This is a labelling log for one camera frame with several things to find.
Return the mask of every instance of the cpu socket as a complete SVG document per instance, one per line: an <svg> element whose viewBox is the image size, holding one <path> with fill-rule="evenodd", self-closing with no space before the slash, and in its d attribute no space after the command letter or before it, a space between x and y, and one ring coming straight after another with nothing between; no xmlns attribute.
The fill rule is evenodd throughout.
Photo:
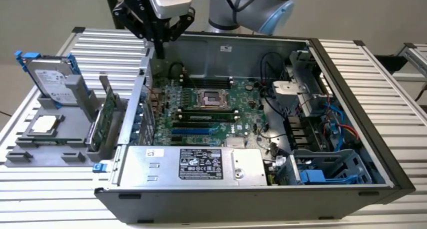
<svg viewBox="0 0 427 229"><path fill-rule="evenodd" d="M196 107L206 109L230 109L228 92L226 90L199 89L196 91Z"/></svg>

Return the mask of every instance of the red cable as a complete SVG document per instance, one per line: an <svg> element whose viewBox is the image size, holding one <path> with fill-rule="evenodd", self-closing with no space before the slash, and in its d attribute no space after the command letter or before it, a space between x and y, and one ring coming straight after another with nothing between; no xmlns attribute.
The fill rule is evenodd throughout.
<svg viewBox="0 0 427 229"><path fill-rule="evenodd" d="M338 124L338 125L339 125L340 127L343 127L343 128L347 128L350 131L352 131L354 134L355 134L356 140L359 140L359 133L356 132L356 130L355 130L351 126L343 125L343 124Z"/></svg>

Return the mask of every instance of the hard drive label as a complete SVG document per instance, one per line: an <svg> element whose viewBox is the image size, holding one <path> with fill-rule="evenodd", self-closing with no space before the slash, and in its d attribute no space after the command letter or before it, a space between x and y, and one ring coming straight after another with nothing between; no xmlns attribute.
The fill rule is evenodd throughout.
<svg viewBox="0 0 427 229"><path fill-rule="evenodd" d="M41 86L52 100L61 104L77 104L75 94L65 86L65 76L56 70L35 70Z"/></svg>
<svg viewBox="0 0 427 229"><path fill-rule="evenodd" d="M180 149L182 180L222 180L223 174L222 149Z"/></svg>

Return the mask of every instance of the motherboard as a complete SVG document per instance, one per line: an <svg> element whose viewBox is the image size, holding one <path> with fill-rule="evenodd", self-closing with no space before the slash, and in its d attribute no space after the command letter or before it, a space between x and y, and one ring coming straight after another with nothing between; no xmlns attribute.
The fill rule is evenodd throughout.
<svg viewBox="0 0 427 229"><path fill-rule="evenodd" d="M151 96L156 146L267 148L258 82L251 79L155 79Z"/></svg>

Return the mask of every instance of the slotted aluminum rail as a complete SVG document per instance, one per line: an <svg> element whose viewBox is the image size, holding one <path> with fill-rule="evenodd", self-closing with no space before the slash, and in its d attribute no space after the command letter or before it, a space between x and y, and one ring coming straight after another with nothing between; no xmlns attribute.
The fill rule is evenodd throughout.
<svg viewBox="0 0 427 229"><path fill-rule="evenodd" d="M95 198L92 168L7 168L0 165L0 228L427 228L423 115L366 48L352 41L323 40L322 44L415 184L415 193L391 204L370 205L342 220L127 225ZM144 43L126 30L85 29L84 33L69 37L59 55L69 51L76 55L84 79L97 95L103 95L97 75L107 74L114 90L126 98L132 90L143 50ZM40 107L35 99L37 94L33 88L0 133L0 162L5 161L7 152ZM100 182L107 179L107 174L99 174Z"/></svg>

